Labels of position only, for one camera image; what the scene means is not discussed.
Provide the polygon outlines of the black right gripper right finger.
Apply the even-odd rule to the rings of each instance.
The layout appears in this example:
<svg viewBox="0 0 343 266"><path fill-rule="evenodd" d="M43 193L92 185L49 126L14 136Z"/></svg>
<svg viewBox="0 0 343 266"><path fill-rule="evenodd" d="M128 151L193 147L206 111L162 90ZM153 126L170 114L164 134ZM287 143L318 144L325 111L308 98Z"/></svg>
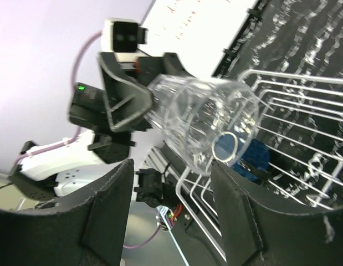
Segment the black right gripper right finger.
<svg viewBox="0 0 343 266"><path fill-rule="evenodd" d="M228 265L343 265L343 206L297 203L218 161L211 185Z"/></svg>

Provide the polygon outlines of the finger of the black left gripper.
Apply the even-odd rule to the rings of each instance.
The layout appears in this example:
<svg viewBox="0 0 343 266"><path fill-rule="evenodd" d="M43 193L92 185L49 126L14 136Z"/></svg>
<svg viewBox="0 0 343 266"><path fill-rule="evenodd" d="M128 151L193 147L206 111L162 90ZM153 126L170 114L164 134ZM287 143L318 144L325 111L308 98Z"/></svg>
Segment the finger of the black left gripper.
<svg viewBox="0 0 343 266"><path fill-rule="evenodd" d="M152 108L153 94L128 76L114 53L97 56L104 85L104 104L112 132L134 131Z"/></svg>

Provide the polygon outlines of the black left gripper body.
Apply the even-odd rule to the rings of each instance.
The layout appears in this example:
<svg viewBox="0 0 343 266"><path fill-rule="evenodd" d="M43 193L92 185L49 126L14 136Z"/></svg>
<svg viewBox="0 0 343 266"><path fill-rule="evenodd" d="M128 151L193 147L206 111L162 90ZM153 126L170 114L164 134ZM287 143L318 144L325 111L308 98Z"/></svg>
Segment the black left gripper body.
<svg viewBox="0 0 343 266"><path fill-rule="evenodd" d="M191 77L192 75L182 65L178 54L165 53L161 57L140 57L129 63L131 67L125 68L127 62L117 60L122 71L122 77L115 82L115 91L146 91L146 87L159 75L176 77Z"/></svg>

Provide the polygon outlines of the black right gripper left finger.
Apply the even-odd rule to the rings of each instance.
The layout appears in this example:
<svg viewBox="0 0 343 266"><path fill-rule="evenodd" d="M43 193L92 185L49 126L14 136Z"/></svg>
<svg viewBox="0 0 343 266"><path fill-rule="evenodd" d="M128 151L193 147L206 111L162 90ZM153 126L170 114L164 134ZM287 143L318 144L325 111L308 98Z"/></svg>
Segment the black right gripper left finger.
<svg viewBox="0 0 343 266"><path fill-rule="evenodd" d="M0 209L0 265L119 265L133 182L127 159L39 208Z"/></svg>

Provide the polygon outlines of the dark blue ceramic mug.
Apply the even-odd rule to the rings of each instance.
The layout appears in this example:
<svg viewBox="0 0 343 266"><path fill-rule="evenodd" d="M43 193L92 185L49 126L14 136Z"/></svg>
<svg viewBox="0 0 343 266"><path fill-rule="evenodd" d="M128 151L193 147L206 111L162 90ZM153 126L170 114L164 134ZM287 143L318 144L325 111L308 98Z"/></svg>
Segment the dark blue ceramic mug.
<svg viewBox="0 0 343 266"><path fill-rule="evenodd" d="M214 140L212 155L214 159L229 166L237 174L250 181L267 182L270 178L268 173L269 148L256 139L251 139L245 150L243 150L244 144L244 140L238 134L226 131Z"/></svg>

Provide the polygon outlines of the clear glass cup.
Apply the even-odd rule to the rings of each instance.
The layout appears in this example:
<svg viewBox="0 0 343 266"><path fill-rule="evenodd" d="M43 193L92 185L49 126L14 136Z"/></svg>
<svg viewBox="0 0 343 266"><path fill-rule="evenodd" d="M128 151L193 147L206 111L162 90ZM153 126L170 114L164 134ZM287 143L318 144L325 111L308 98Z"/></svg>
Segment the clear glass cup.
<svg viewBox="0 0 343 266"><path fill-rule="evenodd" d="M159 75L146 120L196 174L208 176L213 160L233 166L253 138L259 103L245 83Z"/></svg>

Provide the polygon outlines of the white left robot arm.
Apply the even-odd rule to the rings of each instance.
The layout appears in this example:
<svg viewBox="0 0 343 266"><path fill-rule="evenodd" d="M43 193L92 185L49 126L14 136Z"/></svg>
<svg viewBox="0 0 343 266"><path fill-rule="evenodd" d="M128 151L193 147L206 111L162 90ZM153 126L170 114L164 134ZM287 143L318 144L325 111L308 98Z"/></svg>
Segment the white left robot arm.
<svg viewBox="0 0 343 266"><path fill-rule="evenodd" d="M69 110L69 120L85 131L51 145L26 142L9 173L9 181L32 200L63 196L57 176L66 171L127 159L135 145L132 133L161 125L156 85L162 78L190 76L176 53L139 57L130 69L112 52L99 53L97 61L104 88L77 83Z"/></svg>

